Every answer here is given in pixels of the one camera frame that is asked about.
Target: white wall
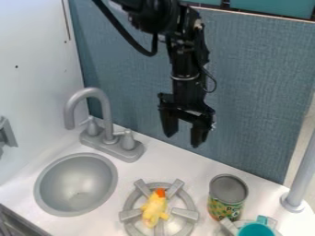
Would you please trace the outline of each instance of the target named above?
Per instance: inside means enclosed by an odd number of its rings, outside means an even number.
[[[83,88],[67,20],[71,40],[62,0],[0,0],[0,115],[9,119],[18,143],[4,148],[0,184],[66,132],[64,103]],[[81,104],[77,120],[87,115]]]

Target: countertop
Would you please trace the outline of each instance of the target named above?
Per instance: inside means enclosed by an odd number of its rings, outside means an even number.
[[[146,183],[173,183],[180,179],[185,182],[183,189],[192,197],[200,213],[192,236],[212,236],[218,223],[209,217],[206,209],[209,182],[218,174],[229,173],[240,177],[249,186],[250,194],[241,219],[256,219],[258,215],[277,219],[277,229],[284,236],[310,235],[314,230],[315,218],[309,205],[299,214],[289,213],[281,207],[279,198],[288,189],[280,184],[141,134],[134,136],[145,144],[146,153],[135,163],[125,163],[81,145],[79,132],[80,129],[69,131],[58,143],[34,157],[14,178],[1,185],[0,203],[53,236],[126,236],[118,214],[134,190],[134,182],[143,179]],[[105,204],[82,216],[60,218],[44,212],[33,197],[37,177],[56,159],[79,152],[97,153],[112,161],[119,175],[114,194]]]

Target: sink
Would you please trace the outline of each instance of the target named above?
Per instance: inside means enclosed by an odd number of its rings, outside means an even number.
[[[109,159],[93,153],[77,153],[50,164],[35,183],[37,204],[59,217],[85,214],[104,204],[118,181]]]

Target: gray faucet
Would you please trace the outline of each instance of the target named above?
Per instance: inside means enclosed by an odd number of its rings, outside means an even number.
[[[114,133],[110,101],[99,88],[81,89],[68,100],[64,106],[64,127],[69,130],[75,128],[75,107],[86,98],[100,101],[104,127],[99,127],[94,117],[89,118],[87,129],[80,134],[80,142],[126,162],[138,160],[145,152],[144,145],[134,140],[130,129]]]
[[[104,141],[115,140],[113,136],[110,101],[106,94],[99,88],[81,89],[68,100],[64,106],[64,127],[69,130],[75,128],[75,107],[80,101],[86,98],[95,98],[100,102],[105,128]]]

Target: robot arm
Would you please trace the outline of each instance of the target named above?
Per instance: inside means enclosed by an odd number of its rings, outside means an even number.
[[[153,56],[158,51],[158,34],[165,36],[172,65],[172,94],[159,93],[159,113],[167,137],[178,132],[179,120],[192,124],[191,144],[203,143],[215,123],[216,112],[204,103],[206,93],[216,89],[216,81],[204,69],[209,51],[204,42],[204,24],[199,13],[178,0],[112,0],[128,13],[131,24],[150,33],[151,51],[143,48],[120,24],[101,0],[92,0],[111,24],[139,52]],[[206,77],[215,87],[206,90]]]

